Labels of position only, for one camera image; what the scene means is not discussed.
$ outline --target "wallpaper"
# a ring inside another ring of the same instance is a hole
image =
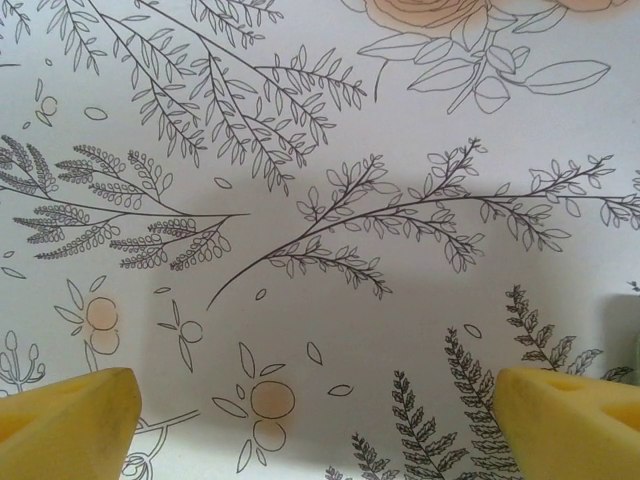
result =
[[[0,395],[134,369],[124,479],[522,476],[634,382],[633,0],[0,0]]]

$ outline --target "yellow sponge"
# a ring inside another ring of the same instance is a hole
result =
[[[0,399],[0,479],[117,480],[141,408],[126,368]]]
[[[640,388],[502,370],[496,419],[526,480],[640,479]]]

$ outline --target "rose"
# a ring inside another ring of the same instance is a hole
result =
[[[464,20],[485,23],[491,6],[513,15],[533,15],[561,6],[579,12],[605,10],[626,0],[342,0],[367,12],[382,27],[429,37],[448,37]]]

